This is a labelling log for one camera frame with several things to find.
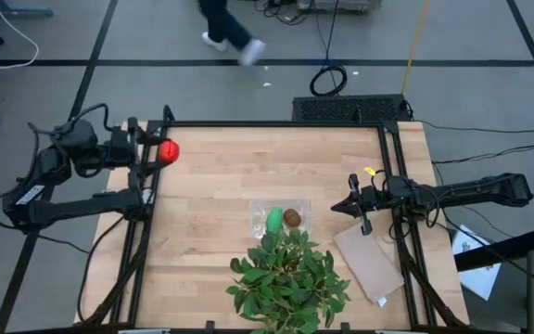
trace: red ball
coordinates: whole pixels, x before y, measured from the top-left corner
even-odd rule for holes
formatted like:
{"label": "red ball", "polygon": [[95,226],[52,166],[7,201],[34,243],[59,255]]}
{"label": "red ball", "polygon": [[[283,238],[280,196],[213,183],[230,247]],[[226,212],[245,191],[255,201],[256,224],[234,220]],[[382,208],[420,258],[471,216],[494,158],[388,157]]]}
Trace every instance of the red ball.
{"label": "red ball", "polygon": [[181,149],[176,142],[166,140],[159,145],[158,158],[165,162],[175,162],[178,160],[178,156],[181,153]]}

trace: yellow cable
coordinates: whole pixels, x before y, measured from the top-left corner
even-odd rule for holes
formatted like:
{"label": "yellow cable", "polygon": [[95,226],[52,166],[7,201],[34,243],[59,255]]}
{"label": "yellow cable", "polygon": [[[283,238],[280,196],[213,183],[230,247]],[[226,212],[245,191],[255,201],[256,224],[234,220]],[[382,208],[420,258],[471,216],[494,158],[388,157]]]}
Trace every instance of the yellow cable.
{"label": "yellow cable", "polygon": [[413,57],[415,56],[415,51],[417,51],[417,44],[419,43],[419,35],[422,33],[422,30],[424,29],[424,23],[426,22],[426,16],[427,16],[427,9],[430,7],[430,0],[426,0],[426,3],[424,4],[424,11],[422,12],[422,15],[419,17],[419,23],[417,24],[417,31],[415,31],[415,37],[413,38],[412,42],[412,48],[409,52],[409,61],[407,61],[407,70],[405,71],[405,75],[403,76],[403,85],[401,86],[400,93],[403,94],[403,96],[407,95],[407,83],[409,82],[409,74],[412,71],[412,61]]}

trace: person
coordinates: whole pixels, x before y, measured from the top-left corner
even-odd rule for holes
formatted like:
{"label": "person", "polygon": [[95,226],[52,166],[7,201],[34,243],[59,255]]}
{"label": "person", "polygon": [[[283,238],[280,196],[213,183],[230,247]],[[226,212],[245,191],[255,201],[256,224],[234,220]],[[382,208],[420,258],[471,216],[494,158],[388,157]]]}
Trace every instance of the person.
{"label": "person", "polygon": [[255,64],[265,50],[265,43],[252,38],[250,33],[230,14],[227,0],[198,0],[201,14],[208,20],[208,30],[202,38],[207,45],[225,51],[226,40],[240,52],[238,63]]}

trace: white sneaker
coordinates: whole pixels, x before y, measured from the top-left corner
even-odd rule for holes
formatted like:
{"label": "white sneaker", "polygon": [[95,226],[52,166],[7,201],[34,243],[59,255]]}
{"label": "white sneaker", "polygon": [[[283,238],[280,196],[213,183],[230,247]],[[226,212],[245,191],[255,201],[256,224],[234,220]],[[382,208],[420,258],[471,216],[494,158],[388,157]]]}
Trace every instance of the white sneaker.
{"label": "white sneaker", "polygon": [[203,32],[201,37],[203,37],[203,41],[205,41],[207,45],[213,46],[216,50],[220,52],[223,52],[226,50],[226,41],[222,41],[221,43],[213,42],[213,40],[211,40],[210,38],[209,32]]}
{"label": "white sneaker", "polygon": [[242,50],[242,55],[240,55],[238,63],[242,66],[254,65],[261,58],[263,51],[265,51],[265,43],[253,39]]}

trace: green plant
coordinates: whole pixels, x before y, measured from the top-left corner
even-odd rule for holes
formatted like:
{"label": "green plant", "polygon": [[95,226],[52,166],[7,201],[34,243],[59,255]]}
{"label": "green plant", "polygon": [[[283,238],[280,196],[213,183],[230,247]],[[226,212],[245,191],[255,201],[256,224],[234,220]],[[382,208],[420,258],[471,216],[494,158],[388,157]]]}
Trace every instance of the green plant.
{"label": "green plant", "polygon": [[260,246],[248,249],[252,263],[232,259],[230,268],[243,275],[226,290],[234,295],[236,313],[265,324],[251,334],[310,334],[321,323],[319,310],[327,328],[343,311],[350,281],[333,271],[331,252],[312,250],[316,246],[308,233],[293,229],[288,236],[282,229],[267,232]]}

